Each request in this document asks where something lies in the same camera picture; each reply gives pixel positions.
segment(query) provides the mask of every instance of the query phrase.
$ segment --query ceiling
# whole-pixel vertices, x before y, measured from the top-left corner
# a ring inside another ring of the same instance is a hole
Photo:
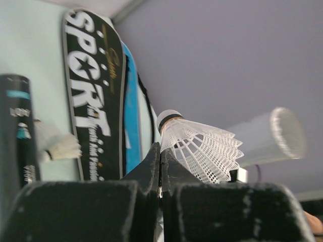
[[[40,0],[69,8],[85,8],[101,16],[121,21],[144,0]]]
[[[157,113],[225,129],[276,106],[294,111],[307,156],[261,172],[298,193],[323,189],[322,12],[322,0],[154,0],[116,29]]]

